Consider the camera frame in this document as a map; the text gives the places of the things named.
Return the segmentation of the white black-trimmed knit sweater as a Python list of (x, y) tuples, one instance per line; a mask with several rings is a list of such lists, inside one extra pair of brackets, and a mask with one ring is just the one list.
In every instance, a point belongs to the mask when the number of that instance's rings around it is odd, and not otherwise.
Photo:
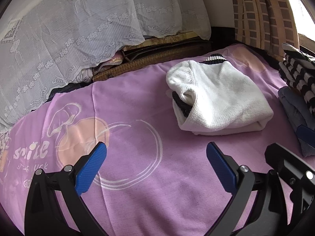
[(274, 115), (259, 87), (218, 53), (177, 63), (166, 82), (179, 128), (195, 135), (261, 131)]

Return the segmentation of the blue grey folded garment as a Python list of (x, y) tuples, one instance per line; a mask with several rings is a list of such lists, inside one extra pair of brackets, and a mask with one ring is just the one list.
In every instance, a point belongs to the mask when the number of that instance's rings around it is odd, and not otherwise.
[(278, 91), (278, 98), (283, 105), (294, 133), (296, 133), (300, 125), (314, 130), (314, 117), (301, 96), (293, 92), (289, 87), (282, 87)]

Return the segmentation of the black white striped garment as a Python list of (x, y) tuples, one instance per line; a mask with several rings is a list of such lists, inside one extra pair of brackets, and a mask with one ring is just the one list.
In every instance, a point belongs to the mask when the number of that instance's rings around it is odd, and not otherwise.
[(299, 92), (314, 116), (314, 56), (288, 43), (283, 43), (282, 47), (284, 58), (283, 62), (279, 63), (280, 77), (289, 87)]

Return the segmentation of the purple printed bed sheet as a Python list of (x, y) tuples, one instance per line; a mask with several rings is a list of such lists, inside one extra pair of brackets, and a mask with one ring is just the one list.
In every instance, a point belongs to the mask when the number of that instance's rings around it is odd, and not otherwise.
[(101, 141), (107, 158), (82, 197), (108, 234), (204, 235), (230, 198), (206, 157), (209, 142), (263, 173), (269, 170), (264, 158), (269, 144), (300, 153), (278, 99), (284, 86), (278, 72), (243, 45), (219, 54), (255, 82), (273, 109), (262, 131), (228, 136), (182, 131), (166, 84), (174, 61), (56, 95), (10, 130), (1, 205), (14, 225), (24, 229), (28, 190), (37, 169), (60, 171)]

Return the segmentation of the purple floral white sheet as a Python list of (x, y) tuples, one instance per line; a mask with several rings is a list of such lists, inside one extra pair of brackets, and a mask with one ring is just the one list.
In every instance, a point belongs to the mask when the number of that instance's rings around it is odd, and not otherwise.
[(0, 143), (0, 172), (3, 172), (8, 155), (8, 147), (10, 145), (11, 138), (10, 138), (10, 131), (6, 133), (1, 133), (1, 143)]

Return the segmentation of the brown checkered curtain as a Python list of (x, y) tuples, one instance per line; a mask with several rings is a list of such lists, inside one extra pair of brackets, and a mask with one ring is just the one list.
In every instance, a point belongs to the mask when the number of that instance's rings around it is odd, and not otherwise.
[(288, 0), (232, 0), (235, 39), (284, 58), (283, 43), (299, 48), (292, 8)]

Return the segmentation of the brown woven bamboo mat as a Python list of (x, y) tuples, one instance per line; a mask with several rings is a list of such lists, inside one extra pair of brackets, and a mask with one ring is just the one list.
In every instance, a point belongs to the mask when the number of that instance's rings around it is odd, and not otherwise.
[(198, 56), (207, 52), (208, 48), (209, 42), (192, 31), (162, 38), (149, 38), (140, 45), (121, 49), (121, 64), (103, 65), (92, 80), (108, 80), (148, 65)]

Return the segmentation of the white lace cover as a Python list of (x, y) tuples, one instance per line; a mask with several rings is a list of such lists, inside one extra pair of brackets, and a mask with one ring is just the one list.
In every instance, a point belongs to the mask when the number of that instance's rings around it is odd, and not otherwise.
[(122, 47), (190, 31), (210, 38), (203, 0), (12, 0), (1, 17), (1, 131)]

